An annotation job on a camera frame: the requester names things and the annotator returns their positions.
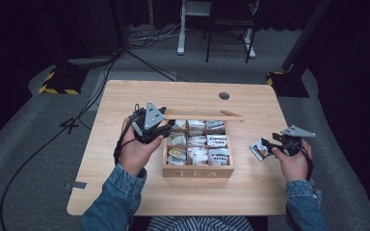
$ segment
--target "person's left hand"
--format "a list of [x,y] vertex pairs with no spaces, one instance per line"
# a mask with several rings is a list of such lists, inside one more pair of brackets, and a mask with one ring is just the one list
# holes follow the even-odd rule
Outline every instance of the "person's left hand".
[[[125,128],[128,118],[122,124],[121,132]],[[164,136],[157,137],[154,141],[149,144],[144,144],[139,141],[132,141],[135,139],[134,128],[130,125],[125,137],[122,139],[121,155],[119,164],[133,176],[137,176],[141,169],[148,163],[152,153],[159,147]]]

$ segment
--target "chair leg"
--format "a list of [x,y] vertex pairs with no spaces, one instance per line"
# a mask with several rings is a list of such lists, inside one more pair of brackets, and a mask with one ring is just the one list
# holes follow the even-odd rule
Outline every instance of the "chair leg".
[[212,36],[212,29],[209,28],[208,29],[208,47],[207,47],[207,50],[206,50],[206,62],[208,63],[209,61],[209,51],[210,51],[210,42],[211,42],[211,36]]
[[246,57],[245,63],[247,64],[249,61],[249,57],[251,55],[251,48],[253,47],[253,39],[254,39],[254,34],[256,33],[256,30],[251,29],[251,44],[249,44],[249,49],[248,49],[248,56]]

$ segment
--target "person's right hand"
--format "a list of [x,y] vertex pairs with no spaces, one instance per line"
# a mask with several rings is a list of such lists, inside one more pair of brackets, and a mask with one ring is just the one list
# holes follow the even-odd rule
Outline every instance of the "person's right hand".
[[[308,156],[311,159],[311,146],[305,140],[302,140],[302,147],[308,152]],[[287,182],[294,180],[306,180],[308,165],[304,154],[300,151],[292,157],[284,155],[277,148],[272,148],[272,152],[280,161],[281,171],[283,172],[284,178]]]

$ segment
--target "black chair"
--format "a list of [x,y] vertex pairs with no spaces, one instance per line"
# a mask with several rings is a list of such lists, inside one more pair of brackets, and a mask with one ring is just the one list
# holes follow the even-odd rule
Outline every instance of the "black chair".
[[209,60],[211,43],[241,44],[240,41],[238,41],[237,43],[212,41],[212,30],[221,29],[243,31],[243,33],[241,33],[240,39],[244,44],[246,44],[243,40],[243,36],[248,31],[248,29],[251,29],[251,42],[249,43],[248,56],[246,57],[246,63],[248,62],[255,34],[254,11],[251,7],[253,5],[254,4],[250,4],[250,2],[246,0],[213,0],[208,17],[208,45],[206,51],[207,62]]

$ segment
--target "table hole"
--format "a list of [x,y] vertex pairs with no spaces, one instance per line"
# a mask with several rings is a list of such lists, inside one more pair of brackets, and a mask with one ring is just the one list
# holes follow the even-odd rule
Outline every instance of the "table hole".
[[227,92],[220,92],[220,93],[219,93],[219,97],[220,97],[222,100],[227,100],[227,99],[229,99],[230,95],[229,95]]

